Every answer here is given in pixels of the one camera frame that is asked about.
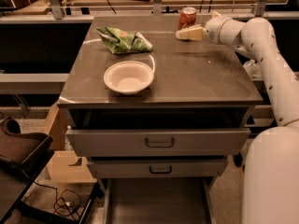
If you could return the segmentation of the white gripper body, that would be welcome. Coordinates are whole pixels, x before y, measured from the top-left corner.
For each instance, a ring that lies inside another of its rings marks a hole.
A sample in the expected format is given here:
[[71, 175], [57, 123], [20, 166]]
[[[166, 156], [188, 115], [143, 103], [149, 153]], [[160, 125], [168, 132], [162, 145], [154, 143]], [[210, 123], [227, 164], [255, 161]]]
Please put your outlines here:
[[214, 17], [206, 23], [206, 38], [219, 45], [241, 45], [241, 30], [245, 23], [230, 17]]

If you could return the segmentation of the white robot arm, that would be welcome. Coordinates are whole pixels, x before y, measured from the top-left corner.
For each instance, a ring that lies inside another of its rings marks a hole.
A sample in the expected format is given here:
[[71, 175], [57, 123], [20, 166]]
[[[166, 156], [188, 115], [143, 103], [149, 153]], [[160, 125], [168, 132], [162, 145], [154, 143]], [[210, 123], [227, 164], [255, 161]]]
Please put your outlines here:
[[242, 224], [299, 224], [299, 79], [281, 55], [272, 24], [214, 16], [176, 31], [180, 40], [225, 45], [252, 59], [277, 123], [251, 142], [243, 186]]

